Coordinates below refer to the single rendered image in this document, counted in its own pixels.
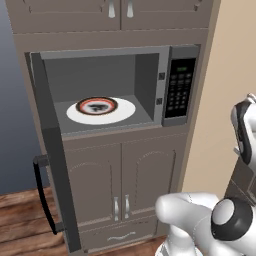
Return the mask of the white microwave turntable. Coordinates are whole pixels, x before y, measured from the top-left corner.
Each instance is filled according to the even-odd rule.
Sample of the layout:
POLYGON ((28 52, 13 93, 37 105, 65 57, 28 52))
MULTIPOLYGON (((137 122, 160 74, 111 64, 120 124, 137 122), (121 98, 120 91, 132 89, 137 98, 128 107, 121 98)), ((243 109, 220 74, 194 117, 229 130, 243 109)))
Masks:
POLYGON ((114 99, 118 103, 117 109, 109 114, 99 116, 84 115, 76 110, 77 102, 68 108, 66 115, 69 119, 77 123, 87 125, 105 125, 123 121, 135 113, 136 107, 132 102, 121 98, 109 98, 114 99))

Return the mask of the grey microwave door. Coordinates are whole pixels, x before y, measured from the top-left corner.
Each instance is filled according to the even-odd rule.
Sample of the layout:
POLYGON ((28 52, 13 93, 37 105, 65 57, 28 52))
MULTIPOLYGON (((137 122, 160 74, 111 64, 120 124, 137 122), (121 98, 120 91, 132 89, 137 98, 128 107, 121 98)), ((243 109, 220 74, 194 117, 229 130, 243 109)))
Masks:
POLYGON ((55 112, 45 64, 40 53, 29 54, 29 67, 33 76, 32 85, 41 132, 51 170, 52 186, 54 187, 60 219, 65 230, 66 245, 69 256, 82 256, 83 251, 79 238, 75 216, 71 186, 68 177, 66 159, 63 149, 61 131, 55 112))

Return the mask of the grey microwave oven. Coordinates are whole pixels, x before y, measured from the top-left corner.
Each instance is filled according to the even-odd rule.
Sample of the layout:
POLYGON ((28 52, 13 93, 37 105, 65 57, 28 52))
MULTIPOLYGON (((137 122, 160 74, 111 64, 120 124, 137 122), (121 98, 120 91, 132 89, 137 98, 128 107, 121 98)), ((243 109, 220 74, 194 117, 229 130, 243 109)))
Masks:
MULTIPOLYGON (((187 121, 198 45, 30 53, 40 53, 44 61, 61 136, 172 126, 187 121), (105 125, 69 119, 68 108, 89 97, 125 99, 135 105, 136 111, 123 121, 105 125)), ((26 55, 28 67, 30 53, 26 55)))

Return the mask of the grey-brown counter cabinet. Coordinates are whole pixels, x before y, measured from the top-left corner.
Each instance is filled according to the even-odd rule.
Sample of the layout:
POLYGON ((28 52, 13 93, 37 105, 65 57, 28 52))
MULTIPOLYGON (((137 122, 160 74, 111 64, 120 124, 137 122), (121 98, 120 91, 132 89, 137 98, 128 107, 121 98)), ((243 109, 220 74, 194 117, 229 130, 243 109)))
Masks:
POLYGON ((256 174, 241 158, 237 159, 225 196, 238 197, 256 206, 256 174))

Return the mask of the brown rimmed plate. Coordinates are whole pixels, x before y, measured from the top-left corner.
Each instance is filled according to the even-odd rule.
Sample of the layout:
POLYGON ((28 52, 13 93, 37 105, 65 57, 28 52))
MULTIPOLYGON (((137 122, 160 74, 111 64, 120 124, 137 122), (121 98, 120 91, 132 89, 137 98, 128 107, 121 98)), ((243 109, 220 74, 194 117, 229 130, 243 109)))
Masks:
POLYGON ((76 110, 84 115, 99 116, 115 111, 118 103, 109 97, 89 97, 76 104, 76 110))

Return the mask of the taupe lower cupboard door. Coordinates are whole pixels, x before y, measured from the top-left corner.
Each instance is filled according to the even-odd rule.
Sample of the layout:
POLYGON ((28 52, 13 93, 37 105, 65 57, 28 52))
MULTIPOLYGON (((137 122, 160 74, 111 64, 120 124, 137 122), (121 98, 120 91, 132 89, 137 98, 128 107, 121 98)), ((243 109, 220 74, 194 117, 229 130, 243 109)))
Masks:
POLYGON ((126 194, 130 203, 128 219, 154 214, 157 198, 170 191, 173 173, 181 168, 185 145, 185 134, 122 144, 123 217, 126 194))
POLYGON ((114 197, 121 215, 121 145, 65 152, 77 224, 80 230, 114 224, 114 197))

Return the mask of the taupe cupboard door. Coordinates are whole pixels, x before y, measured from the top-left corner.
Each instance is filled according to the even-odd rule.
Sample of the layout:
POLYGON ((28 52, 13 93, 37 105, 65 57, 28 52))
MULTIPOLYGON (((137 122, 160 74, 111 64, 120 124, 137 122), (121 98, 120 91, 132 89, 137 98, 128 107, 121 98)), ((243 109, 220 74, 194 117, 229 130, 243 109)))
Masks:
POLYGON ((114 224, 114 197, 121 215, 121 145, 65 152, 77 224, 80 230, 114 224))
POLYGON ((185 145, 185 134, 122 144, 123 217, 126 194, 130 203, 128 219, 154 214, 157 198, 170 191, 173 173, 181 168, 185 145))
POLYGON ((112 31, 120 29, 120 0, 115 18, 108 17, 108 0, 5 0, 16 34, 112 31))
POLYGON ((134 17, 127 18, 121 0, 123 30, 207 28, 214 0, 132 0, 134 17))

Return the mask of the taupe drawer front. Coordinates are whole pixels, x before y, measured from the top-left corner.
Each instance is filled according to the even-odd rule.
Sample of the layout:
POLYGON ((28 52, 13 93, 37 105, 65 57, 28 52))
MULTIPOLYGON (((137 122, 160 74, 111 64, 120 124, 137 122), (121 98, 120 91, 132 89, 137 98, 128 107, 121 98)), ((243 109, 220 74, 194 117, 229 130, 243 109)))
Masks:
POLYGON ((151 238, 157 227, 155 215, 140 218, 133 221, 123 222, 106 228, 98 228, 80 234, 82 249, 85 252, 96 251, 105 247, 112 247, 120 243, 135 241, 138 239, 151 238), (123 236, 135 231, 136 235, 131 235, 124 240, 107 241, 108 237, 123 236))

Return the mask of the taupe upper cupboard door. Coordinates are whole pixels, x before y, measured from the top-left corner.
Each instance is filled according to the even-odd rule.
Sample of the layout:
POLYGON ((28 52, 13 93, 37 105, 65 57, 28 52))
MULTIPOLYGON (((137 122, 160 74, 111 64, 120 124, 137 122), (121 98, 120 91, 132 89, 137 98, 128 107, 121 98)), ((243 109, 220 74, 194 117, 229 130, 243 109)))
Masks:
POLYGON ((207 28, 214 0, 132 0, 134 17, 127 18, 121 0, 123 30, 207 28))
POLYGON ((108 0, 5 0, 16 34, 112 31, 120 29, 120 0, 115 18, 108 17, 108 0))

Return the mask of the taupe tall cabinet frame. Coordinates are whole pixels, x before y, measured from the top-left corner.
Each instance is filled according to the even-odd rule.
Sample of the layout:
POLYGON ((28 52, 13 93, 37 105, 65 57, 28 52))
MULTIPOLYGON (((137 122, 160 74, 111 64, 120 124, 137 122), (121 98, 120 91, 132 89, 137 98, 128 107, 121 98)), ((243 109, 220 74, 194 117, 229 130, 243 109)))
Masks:
MULTIPOLYGON (((128 47, 144 47, 144 46, 163 46, 163 45, 198 45, 200 47, 199 58, 197 60, 197 69, 194 75, 194 86, 190 96, 190 104, 188 118, 184 124, 172 126, 148 126, 141 128, 129 128, 120 131, 100 132, 95 134, 83 134, 75 136, 61 136, 64 154, 69 150, 80 148, 99 147, 112 144, 146 140, 157 137, 165 137, 172 135, 186 135, 186 145, 183 153, 183 159, 180 169, 175 169, 171 182, 170 191, 178 192, 181 190, 185 176, 185 169, 191 145, 192 135, 195 127, 195 118, 199 108, 199 100, 202 93, 206 67, 208 64, 213 33, 216 25, 216 19, 219 11, 221 0, 214 0, 210 16, 209 26, 207 28, 192 29, 152 29, 152 30, 123 30, 121 28, 121 0, 120 0, 120 29, 112 31, 84 31, 84 32, 58 32, 58 33, 25 33, 16 34, 13 32, 14 42, 17 55, 20 61, 21 70, 25 80, 25 86, 28 98, 33 112, 34 123, 36 126, 37 136, 42 150, 41 155, 46 153, 43 136, 41 132, 40 120, 37 111, 34 89, 30 69, 27 65, 26 55, 30 52, 41 51, 69 51, 69 50, 88 50, 88 49, 105 49, 105 48, 128 48, 128 47)), ((59 215, 59 207, 57 206, 56 194, 52 186, 51 170, 49 166, 40 168, 41 177, 48 177, 53 190, 55 202, 49 205, 51 215, 55 223, 61 221, 59 215)), ((120 219, 114 224, 96 227, 92 229, 80 230, 78 227, 79 238, 82 232, 92 231, 98 228, 106 228, 127 221, 123 217, 123 199, 122 199, 122 150, 121 150, 121 215, 120 219)), ((166 234, 168 228, 157 219, 157 227, 151 238, 159 237, 166 234)), ((120 243, 112 247, 105 247, 92 252, 85 252, 83 249, 82 256, 90 256, 92 253, 118 246, 131 244, 137 241, 148 240, 151 238, 138 239, 126 243, 120 243)))

